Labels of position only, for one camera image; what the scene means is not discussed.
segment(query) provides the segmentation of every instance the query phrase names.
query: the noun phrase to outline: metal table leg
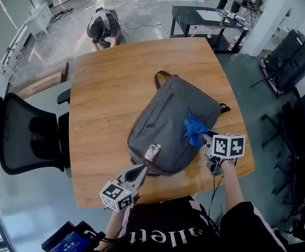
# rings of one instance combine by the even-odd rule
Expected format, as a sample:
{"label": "metal table leg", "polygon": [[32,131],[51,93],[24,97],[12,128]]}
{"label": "metal table leg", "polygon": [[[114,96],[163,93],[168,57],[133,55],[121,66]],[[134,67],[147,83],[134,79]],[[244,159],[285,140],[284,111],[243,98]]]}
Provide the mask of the metal table leg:
{"label": "metal table leg", "polygon": [[216,40],[216,42],[215,42],[215,45],[213,46],[213,50],[214,50],[215,48],[218,47],[219,42],[220,42],[220,40],[221,40],[221,37],[222,37],[222,34],[223,34],[224,31],[225,31],[225,28],[223,28],[223,29],[220,30],[219,35],[218,35],[218,37],[217,37],[217,40]]}
{"label": "metal table leg", "polygon": [[251,25],[252,25],[252,28],[253,28],[253,12],[251,11]]}
{"label": "metal table leg", "polygon": [[188,37],[189,30],[190,30],[190,25],[187,25],[186,28],[185,28],[185,32],[184,32],[184,37]]}
{"label": "metal table leg", "polygon": [[175,20],[175,18],[172,18],[171,30],[170,30],[170,38],[174,37],[175,24],[176,24],[176,20]]}
{"label": "metal table leg", "polygon": [[248,33],[248,30],[245,30],[245,29],[244,29],[244,30],[242,31],[241,36],[239,37],[238,41],[236,42],[235,46],[233,47],[233,49],[232,49],[232,51],[231,51],[232,53],[238,53],[238,52],[237,52],[237,49],[238,49],[238,47],[239,47],[241,41],[243,40],[243,38],[246,36],[247,33]]}

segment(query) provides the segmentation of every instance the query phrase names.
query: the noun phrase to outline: black and white marker cube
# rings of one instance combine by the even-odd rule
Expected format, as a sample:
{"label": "black and white marker cube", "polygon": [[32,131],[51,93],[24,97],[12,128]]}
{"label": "black and white marker cube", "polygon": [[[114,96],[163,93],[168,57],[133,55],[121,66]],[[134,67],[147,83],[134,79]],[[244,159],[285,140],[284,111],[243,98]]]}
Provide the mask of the black and white marker cube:
{"label": "black and white marker cube", "polygon": [[240,134],[217,134],[213,136],[212,155],[234,159],[245,155],[245,136]]}
{"label": "black and white marker cube", "polygon": [[126,207],[132,206],[134,202],[130,190],[122,188],[110,181],[100,191],[100,197],[104,205],[116,212],[121,212]]}

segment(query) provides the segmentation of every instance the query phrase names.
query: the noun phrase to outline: black shirt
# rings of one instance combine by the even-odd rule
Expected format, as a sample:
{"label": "black shirt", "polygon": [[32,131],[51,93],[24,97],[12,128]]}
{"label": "black shirt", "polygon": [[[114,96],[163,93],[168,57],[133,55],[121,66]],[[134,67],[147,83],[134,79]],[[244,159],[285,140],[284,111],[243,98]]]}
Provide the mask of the black shirt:
{"label": "black shirt", "polygon": [[94,20],[93,24],[90,25],[88,24],[87,26],[87,35],[88,37],[92,38],[92,39],[105,39],[106,37],[116,37],[117,36],[117,32],[120,29],[120,25],[117,22],[116,19],[107,16],[108,20],[109,20],[109,28],[110,30],[105,30],[105,32],[103,33],[104,29],[106,29],[103,25],[103,21],[101,17],[98,17],[97,19]]}
{"label": "black shirt", "polygon": [[285,251],[259,211],[240,203],[215,228],[190,196],[130,209],[126,232],[110,251]]}

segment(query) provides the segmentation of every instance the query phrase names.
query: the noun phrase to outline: cable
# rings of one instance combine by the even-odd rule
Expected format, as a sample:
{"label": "cable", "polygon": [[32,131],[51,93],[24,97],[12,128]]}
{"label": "cable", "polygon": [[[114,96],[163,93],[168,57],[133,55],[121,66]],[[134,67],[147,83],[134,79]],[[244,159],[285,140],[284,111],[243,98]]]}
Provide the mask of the cable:
{"label": "cable", "polygon": [[[127,7],[133,7],[133,8],[144,8],[144,7],[147,7],[147,8],[150,8],[151,10],[152,10],[152,7],[150,7],[150,6],[132,6],[132,5],[128,5],[127,3],[121,3],[121,4],[119,4],[119,3],[117,3],[117,4],[115,4],[114,6],[104,6],[103,8],[114,8],[114,7],[119,7],[119,6],[122,6],[122,5],[126,5]],[[162,34],[165,34],[165,33],[167,33],[167,32],[169,32],[170,31],[170,29],[171,29],[171,26],[166,30],[166,31],[161,31],[161,32],[159,32],[159,31],[157,31],[156,30],[156,27],[157,26],[159,26],[159,25],[161,25],[161,23],[160,22],[157,22],[156,21],[156,19],[157,18],[159,18],[160,17],[160,12],[158,12],[158,11],[153,11],[152,10],[152,13],[157,13],[158,15],[157,15],[157,17],[155,17],[151,22],[152,23],[154,23],[155,25],[153,26],[153,25],[140,25],[140,26],[138,26],[137,28],[139,28],[139,27],[141,27],[141,26],[150,26],[150,29],[151,29],[151,31],[154,33],[154,34],[156,34],[156,35],[162,35]]]}
{"label": "cable", "polygon": [[211,211],[211,205],[212,205],[212,202],[213,202],[213,198],[214,198],[214,196],[215,196],[215,194],[216,194],[216,191],[218,190],[218,187],[219,187],[219,185],[220,185],[220,182],[221,182],[221,180],[222,180],[222,178],[223,178],[224,176],[222,176],[221,178],[220,178],[220,180],[219,180],[219,183],[218,183],[218,186],[217,186],[217,188],[216,188],[216,186],[215,186],[215,181],[216,181],[216,176],[214,176],[214,180],[213,180],[213,194],[212,194],[212,198],[211,198],[211,203],[210,203],[210,207],[209,207],[209,217],[210,217],[210,211]]}
{"label": "cable", "polygon": [[121,24],[121,26],[122,26],[122,25],[126,25],[126,27],[127,27],[128,30],[135,30],[135,29],[138,29],[138,28],[141,27],[141,26],[154,27],[154,26],[152,26],[152,25],[142,24],[142,25],[137,26],[136,28],[129,28],[128,25],[127,25],[126,23]]}

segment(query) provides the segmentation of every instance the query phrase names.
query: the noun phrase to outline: bottle on table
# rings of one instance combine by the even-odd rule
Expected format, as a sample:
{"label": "bottle on table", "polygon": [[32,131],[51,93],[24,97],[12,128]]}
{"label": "bottle on table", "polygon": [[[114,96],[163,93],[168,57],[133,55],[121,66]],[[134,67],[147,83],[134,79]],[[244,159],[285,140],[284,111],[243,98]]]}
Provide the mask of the bottle on table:
{"label": "bottle on table", "polygon": [[192,30],[190,37],[195,37],[196,33],[197,33],[197,26],[195,26],[194,29]]}
{"label": "bottle on table", "polygon": [[[228,47],[229,51],[233,50],[234,46],[236,45],[237,41],[239,40],[239,37],[240,36],[235,36],[234,37],[233,41],[231,42],[230,46]],[[242,41],[239,44],[239,49],[241,49],[243,47],[244,42],[245,42],[245,39],[243,38]]]}

